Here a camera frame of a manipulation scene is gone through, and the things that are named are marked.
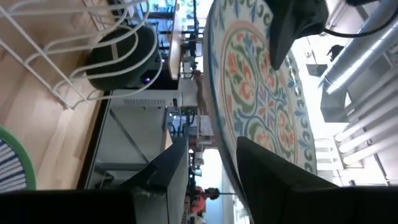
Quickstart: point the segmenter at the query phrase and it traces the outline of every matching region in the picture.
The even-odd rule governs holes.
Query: red shirt
[[[203,192],[203,189],[199,186],[196,187],[196,190],[198,190],[200,193]],[[204,199],[201,195],[198,197],[198,199],[193,203],[191,207],[191,212],[192,213],[198,213],[202,211],[205,208],[206,205],[206,199]]]

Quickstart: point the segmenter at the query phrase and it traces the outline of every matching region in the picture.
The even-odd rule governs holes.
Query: black cable
[[[388,19],[387,22],[385,22],[383,25],[381,25],[377,29],[374,29],[374,30],[371,30],[371,31],[367,31],[367,32],[362,32],[362,33],[359,33],[359,34],[342,34],[342,33],[335,32],[335,31],[332,31],[332,30],[326,29],[326,28],[324,28],[323,31],[325,33],[327,33],[327,34],[334,35],[336,37],[342,37],[342,38],[366,37],[366,36],[375,34],[375,33],[379,32],[380,30],[383,30],[384,28],[386,28],[388,25],[390,25],[397,18],[397,16],[398,16],[398,7],[394,11],[394,13],[390,17],[390,19]]]

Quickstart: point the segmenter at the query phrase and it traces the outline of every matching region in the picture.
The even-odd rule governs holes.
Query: floral tile pattern
[[[316,174],[315,145],[297,66],[289,54],[271,67],[272,13],[260,0],[215,0],[204,52],[210,106],[220,138],[236,165],[236,138],[246,136]]]

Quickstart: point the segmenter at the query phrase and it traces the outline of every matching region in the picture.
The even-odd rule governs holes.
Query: wooden floor
[[[0,0],[2,7],[16,0]],[[81,0],[49,1],[51,4],[82,6]],[[61,16],[24,16],[17,21],[41,46],[53,39],[95,31],[87,13]],[[10,23],[0,17],[0,39],[11,45],[22,58],[34,49]],[[72,43],[84,44],[84,40]],[[85,60],[87,52],[72,52],[51,56],[66,74]],[[56,71],[42,58],[30,65],[50,83],[56,83]],[[93,87],[87,82],[77,83],[88,94]],[[64,90],[69,101],[78,99]],[[80,169],[91,137],[95,102],[82,103],[75,110],[64,110],[56,98],[7,51],[0,47],[0,125],[8,129],[24,145],[34,164],[38,189],[70,189],[76,186]]]

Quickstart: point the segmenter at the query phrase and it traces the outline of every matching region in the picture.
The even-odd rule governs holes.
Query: striped plate
[[[0,126],[0,193],[35,190],[32,162],[19,141]]]

